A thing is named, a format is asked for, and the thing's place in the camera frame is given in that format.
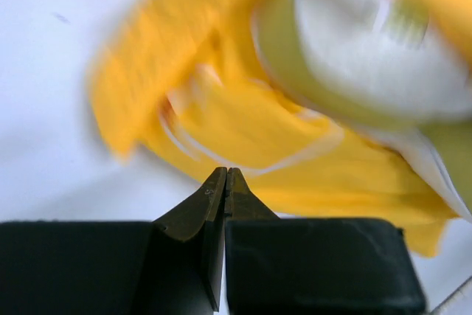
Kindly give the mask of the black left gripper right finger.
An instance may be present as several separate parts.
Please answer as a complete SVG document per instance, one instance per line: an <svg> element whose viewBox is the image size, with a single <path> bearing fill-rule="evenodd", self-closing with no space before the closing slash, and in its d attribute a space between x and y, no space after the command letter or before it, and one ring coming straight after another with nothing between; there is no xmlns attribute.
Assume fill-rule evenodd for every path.
<svg viewBox="0 0 472 315"><path fill-rule="evenodd" d="M423 314L403 231L378 218L280 218L229 170L231 314Z"/></svg>

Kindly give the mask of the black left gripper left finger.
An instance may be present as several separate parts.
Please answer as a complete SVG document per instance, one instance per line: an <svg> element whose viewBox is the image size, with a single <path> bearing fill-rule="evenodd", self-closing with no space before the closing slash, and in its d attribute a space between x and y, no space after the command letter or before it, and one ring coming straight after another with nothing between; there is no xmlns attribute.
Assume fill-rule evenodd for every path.
<svg viewBox="0 0 472 315"><path fill-rule="evenodd" d="M1 224L3 314L212 314L227 170L155 221Z"/></svg>

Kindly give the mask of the yellow pillowcase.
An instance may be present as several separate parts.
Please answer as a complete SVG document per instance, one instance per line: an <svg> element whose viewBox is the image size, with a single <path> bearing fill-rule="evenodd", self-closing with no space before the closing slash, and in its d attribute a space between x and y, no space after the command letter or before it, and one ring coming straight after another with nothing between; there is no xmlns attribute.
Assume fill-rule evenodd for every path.
<svg viewBox="0 0 472 315"><path fill-rule="evenodd" d="M369 216L436 255L456 213L391 148L277 90L257 59L257 0L137 0L103 50L90 99L117 155L138 144L202 181L240 168L278 212Z"/></svg>

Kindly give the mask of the cream quilted pillow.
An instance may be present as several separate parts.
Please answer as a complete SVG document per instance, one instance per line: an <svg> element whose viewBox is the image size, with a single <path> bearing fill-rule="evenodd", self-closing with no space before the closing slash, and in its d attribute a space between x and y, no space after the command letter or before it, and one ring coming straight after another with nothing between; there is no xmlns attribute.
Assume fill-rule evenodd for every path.
<svg viewBox="0 0 472 315"><path fill-rule="evenodd" d="M421 0L262 0L257 54L298 104L396 150L471 219L471 68Z"/></svg>

